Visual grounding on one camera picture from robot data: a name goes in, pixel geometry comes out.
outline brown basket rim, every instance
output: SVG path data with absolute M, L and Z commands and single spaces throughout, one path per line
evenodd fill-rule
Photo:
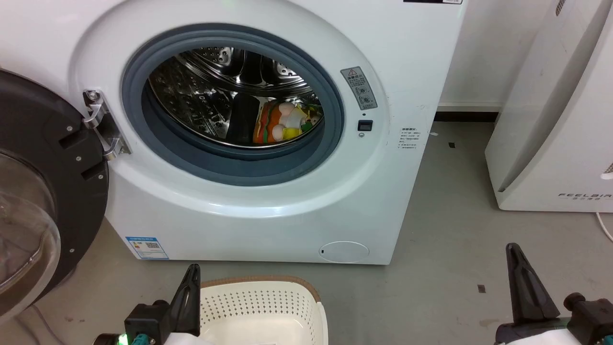
M 201 283 L 200 288 L 204 289 L 206 287 L 211 287 L 211 286 L 244 283 L 244 282 L 276 282 L 276 281 L 300 284 L 304 286 L 311 293 L 316 303 L 321 302 L 321 299 L 319 297 L 319 294 L 317 293 L 317 290 L 315 290 L 315 288 L 311 284 L 309 284 L 309 282 L 307 282 L 306 280 L 302 278 L 292 277 L 292 276 L 269 275 L 269 276 L 247 276 L 247 277 L 235 277 L 235 278 L 221 278 L 221 279 L 215 279 L 212 281 L 203 282 Z

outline metal hinge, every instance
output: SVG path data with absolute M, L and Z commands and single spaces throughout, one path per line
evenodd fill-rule
M 131 153 L 100 90 L 83 91 L 89 116 L 83 116 L 85 128 L 94 130 L 102 143 L 104 159 L 113 160 L 122 153 Z

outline screw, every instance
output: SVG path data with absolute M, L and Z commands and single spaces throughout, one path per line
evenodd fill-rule
M 91 99 L 92 101 L 95 101 L 98 99 L 98 97 L 100 97 L 98 95 L 98 92 L 95 91 L 87 91 L 87 98 Z

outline gray floor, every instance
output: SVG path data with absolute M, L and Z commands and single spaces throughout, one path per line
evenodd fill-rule
M 613 298 L 613 243 L 593 214 L 498 210 L 483 156 L 492 128 L 435 123 L 439 135 L 429 139 L 391 265 L 202 262 L 203 279 L 308 280 L 326 307 L 330 344 L 493 343 L 497 325 L 511 321 L 509 242 L 522 246 L 559 308 L 575 291 Z M 613 228 L 613 217 L 603 218 Z M 104 223 L 74 277 L 37 305 L 66 344 L 90 344 L 100 333 L 122 332 L 137 303 L 170 299 L 188 264 L 136 260 Z M 31 310 L 22 318 L 53 344 Z M 0 327 L 0 338 L 30 343 L 14 321 Z

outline laundry basket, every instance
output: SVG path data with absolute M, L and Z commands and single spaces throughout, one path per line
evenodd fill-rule
M 289 276 L 202 283 L 200 337 L 215 345 L 327 345 L 326 312 L 315 288 Z

